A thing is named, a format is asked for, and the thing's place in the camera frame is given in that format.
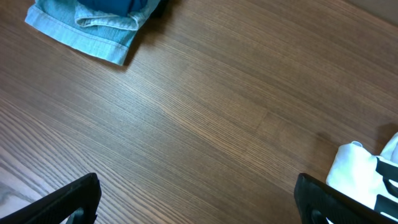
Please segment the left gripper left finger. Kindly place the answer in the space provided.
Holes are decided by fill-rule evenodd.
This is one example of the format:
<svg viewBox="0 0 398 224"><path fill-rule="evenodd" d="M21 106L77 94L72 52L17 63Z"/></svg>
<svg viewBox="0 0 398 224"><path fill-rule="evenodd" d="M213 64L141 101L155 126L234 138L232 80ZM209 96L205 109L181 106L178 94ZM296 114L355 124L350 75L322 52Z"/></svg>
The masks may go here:
<svg viewBox="0 0 398 224"><path fill-rule="evenodd" d="M101 199L100 181L89 173L40 200L1 218L1 224L93 224Z"/></svg>

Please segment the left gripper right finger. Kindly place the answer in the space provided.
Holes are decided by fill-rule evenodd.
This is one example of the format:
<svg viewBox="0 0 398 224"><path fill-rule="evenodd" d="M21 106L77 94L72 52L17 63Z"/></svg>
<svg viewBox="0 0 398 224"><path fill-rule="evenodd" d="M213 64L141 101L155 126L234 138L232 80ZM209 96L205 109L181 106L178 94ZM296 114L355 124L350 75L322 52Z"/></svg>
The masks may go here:
<svg viewBox="0 0 398 224"><path fill-rule="evenodd" d="M301 173L294 199L302 223L395 223L396 221L353 200L318 179Z"/></svg>

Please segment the white t-shirt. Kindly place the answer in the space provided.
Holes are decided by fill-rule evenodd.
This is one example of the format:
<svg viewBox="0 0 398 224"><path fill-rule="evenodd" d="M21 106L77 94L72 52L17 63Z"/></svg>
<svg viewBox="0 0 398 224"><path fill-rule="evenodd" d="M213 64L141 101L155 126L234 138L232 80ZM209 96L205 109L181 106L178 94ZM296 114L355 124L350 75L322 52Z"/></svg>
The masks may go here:
<svg viewBox="0 0 398 224"><path fill-rule="evenodd" d="M338 148L326 184L397 221L397 135L379 155L353 141Z"/></svg>

